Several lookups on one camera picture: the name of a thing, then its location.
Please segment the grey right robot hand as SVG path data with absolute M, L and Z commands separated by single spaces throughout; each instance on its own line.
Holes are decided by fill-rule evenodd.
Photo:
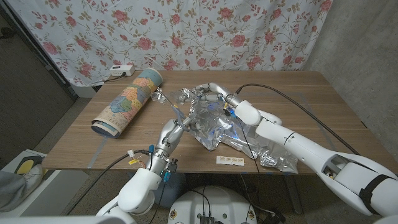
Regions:
M 232 93 L 225 87 L 216 83 L 204 83 L 193 89 L 194 94 L 201 100 L 218 101 L 223 100 L 232 107 L 238 106 L 243 100 L 236 93 Z

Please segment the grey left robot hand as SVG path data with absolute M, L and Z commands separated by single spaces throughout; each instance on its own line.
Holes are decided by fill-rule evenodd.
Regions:
M 160 132 L 154 151 L 147 161 L 147 169 L 157 175 L 161 175 L 164 170 L 175 171 L 177 160 L 170 158 L 170 155 L 178 146 L 184 132 L 190 131 L 193 118 L 187 116 L 183 121 L 170 119 Z

